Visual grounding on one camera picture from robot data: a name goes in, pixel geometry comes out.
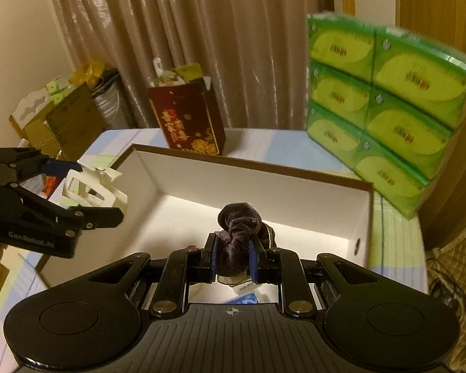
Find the blue toothpaste box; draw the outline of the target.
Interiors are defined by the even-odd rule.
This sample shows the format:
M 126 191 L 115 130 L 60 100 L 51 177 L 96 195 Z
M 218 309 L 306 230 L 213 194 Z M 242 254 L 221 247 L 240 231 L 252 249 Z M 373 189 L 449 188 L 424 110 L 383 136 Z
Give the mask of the blue toothpaste box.
M 258 298 L 254 292 L 245 294 L 228 301 L 230 305 L 252 305 L 258 304 Z

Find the dark purple velvet scrunchie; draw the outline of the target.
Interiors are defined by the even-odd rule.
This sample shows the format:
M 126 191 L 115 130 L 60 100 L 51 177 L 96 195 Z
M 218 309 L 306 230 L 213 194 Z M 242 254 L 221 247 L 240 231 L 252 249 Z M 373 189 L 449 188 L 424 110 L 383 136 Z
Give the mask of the dark purple velvet scrunchie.
M 275 231 L 246 202 L 226 205 L 218 216 L 218 223 L 222 228 L 218 233 L 216 255 L 219 276 L 232 278 L 247 271 L 249 242 L 254 237 L 265 250 L 276 247 Z

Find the white hair claw clip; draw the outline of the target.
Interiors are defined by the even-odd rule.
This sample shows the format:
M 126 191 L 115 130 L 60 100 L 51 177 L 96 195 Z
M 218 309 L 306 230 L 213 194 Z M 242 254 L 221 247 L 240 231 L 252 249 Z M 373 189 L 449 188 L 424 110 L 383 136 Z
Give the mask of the white hair claw clip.
M 80 171 L 71 169 L 67 173 L 62 195 L 82 207 L 118 208 L 125 214 L 128 196 L 114 184 L 123 174 L 109 167 L 79 165 Z

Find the white pill bottle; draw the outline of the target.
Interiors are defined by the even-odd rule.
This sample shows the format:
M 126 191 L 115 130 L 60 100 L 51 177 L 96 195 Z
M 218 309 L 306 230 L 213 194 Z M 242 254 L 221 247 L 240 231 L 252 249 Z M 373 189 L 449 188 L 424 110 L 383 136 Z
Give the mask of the white pill bottle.
M 245 294 L 251 293 L 252 291 L 255 291 L 257 289 L 258 285 L 255 284 L 252 281 L 247 281 L 244 282 L 240 285 L 234 286 L 233 291 L 238 295 L 238 296 L 244 296 Z

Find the cardboard boxes pile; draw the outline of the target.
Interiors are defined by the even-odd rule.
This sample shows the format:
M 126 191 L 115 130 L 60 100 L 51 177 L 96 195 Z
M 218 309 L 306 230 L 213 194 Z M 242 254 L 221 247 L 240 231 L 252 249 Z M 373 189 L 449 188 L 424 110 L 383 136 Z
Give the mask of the cardboard boxes pile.
M 23 98 L 9 122 L 41 153 L 75 161 L 103 132 L 128 127 L 125 109 L 118 70 L 89 60 Z

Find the red gift bag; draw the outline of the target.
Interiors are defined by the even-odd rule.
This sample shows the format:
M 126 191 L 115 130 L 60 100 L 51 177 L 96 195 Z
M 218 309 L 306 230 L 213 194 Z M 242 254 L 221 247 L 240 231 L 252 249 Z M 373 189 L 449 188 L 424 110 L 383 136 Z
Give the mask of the red gift bag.
M 156 78 L 148 90 L 151 108 L 171 149 L 220 155 L 226 143 L 211 77 L 198 63 L 165 69 L 153 59 Z

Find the green tissue pack stack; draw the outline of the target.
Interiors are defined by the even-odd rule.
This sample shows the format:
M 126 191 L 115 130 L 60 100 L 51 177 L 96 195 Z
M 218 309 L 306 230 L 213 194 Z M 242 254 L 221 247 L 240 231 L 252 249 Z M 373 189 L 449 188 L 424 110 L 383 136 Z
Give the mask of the green tissue pack stack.
M 345 14 L 307 26 L 309 137 L 412 217 L 466 119 L 466 53 Z

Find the brown curtain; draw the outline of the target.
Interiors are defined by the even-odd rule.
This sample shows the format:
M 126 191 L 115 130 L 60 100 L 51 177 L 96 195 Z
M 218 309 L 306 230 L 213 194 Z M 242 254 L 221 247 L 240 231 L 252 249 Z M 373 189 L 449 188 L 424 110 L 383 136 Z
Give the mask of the brown curtain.
M 198 63 L 228 127 L 301 130 L 307 22 L 333 0 L 53 0 L 75 65 L 121 74 L 138 126 L 155 126 L 148 91 L 164 68 Z

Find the brown cardboard box white inside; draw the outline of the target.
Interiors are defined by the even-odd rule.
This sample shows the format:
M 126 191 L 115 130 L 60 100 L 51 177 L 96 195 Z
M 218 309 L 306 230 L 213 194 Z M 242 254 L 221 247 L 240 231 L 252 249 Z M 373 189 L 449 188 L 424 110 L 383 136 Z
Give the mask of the brown cardboard box white inside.
M 373 190 L 351 178 L 253 161 L 133 145 L 114 163 L 128 196 L 123 222 L 85 231 L 72 259 L 43 257 L 40 276 L 55 286 L 132 253 L 164 259 L 205 245 L 228 204 L 246 202 L 275 231 L 278 247 L 302 259 L 333 253 L 369 258 Z

